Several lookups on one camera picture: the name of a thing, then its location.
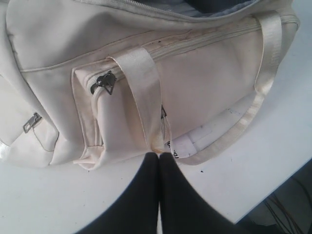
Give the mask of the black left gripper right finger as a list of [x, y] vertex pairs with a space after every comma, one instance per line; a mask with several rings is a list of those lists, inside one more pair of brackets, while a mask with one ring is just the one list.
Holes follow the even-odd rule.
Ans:
[[244, 233], [196, 192], [170, 153], [159, 156], [159, 189], [164, 234]]

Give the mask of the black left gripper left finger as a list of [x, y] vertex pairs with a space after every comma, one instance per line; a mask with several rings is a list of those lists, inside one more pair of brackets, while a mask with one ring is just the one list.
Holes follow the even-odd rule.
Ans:
[[158, 156], [147, 153], [135, 177], [97, 220], [98, 234], [156, 234]]

